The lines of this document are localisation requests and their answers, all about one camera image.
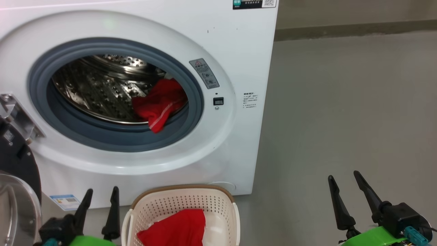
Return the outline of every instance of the screw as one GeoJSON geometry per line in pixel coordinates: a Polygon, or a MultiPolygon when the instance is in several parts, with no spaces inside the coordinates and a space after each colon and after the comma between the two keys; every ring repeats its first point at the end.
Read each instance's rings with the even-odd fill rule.
{"type": "Polygon", "coordinates": [[[8,101],[10,100],[10,95],[8,95],[8,94],[4,94],[4,95],[1,95],[1,98],[2,98],[5,102],[8,102],[8,101]]]}

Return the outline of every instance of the gray rubber gasket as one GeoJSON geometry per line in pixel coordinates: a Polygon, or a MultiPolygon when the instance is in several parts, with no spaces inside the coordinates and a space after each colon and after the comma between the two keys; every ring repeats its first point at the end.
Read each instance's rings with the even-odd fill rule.
{"type": "Polygon", "coordinates": [[[35,108],[50,126],[74,141],[107,151],[139,152],[170,145],[194,129],[204,108],[200,85],[186,67],[160,50],[124,39],[79,39],[53,48],[33,65],[28,88],[35,108]],[[138,57],[169,72],[185,90],[188,107],[172,117],[157,134],[147,125],[105,122],[72,107],[55,90],[51,76],[68,62],[106,53],[138,57]]]}

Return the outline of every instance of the qr code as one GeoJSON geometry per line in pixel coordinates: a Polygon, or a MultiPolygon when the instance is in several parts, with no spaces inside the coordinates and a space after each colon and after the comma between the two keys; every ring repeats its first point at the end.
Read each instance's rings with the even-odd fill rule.
{"type": "Polygon", "coordinates": [[[276,0],[263,0],[263,8],[276,7],[276,0]]]}

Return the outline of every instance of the door hinge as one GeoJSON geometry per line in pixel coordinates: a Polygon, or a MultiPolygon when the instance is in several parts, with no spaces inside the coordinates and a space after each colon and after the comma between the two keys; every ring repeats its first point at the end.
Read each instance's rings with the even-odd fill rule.
{"type": "Polygon", "coordinates": [[[37,137],[45,137],[14,95],[0,94],[0,104],[0,116],[20,132],[27,144],[37,137]]]}

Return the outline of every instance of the laundry basket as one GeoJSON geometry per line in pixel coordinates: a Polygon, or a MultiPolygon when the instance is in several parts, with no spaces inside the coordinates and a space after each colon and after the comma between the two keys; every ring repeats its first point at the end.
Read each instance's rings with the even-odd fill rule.
{"type": "Polygon", "coordinates": [[[238,246],[240,217],[232,195],[211,185],[169,186],[149,190],[135,199],[121,229],[122,246],[143,246],[137,233],[183,209],[203,209],[204,246],[238,246]]]}

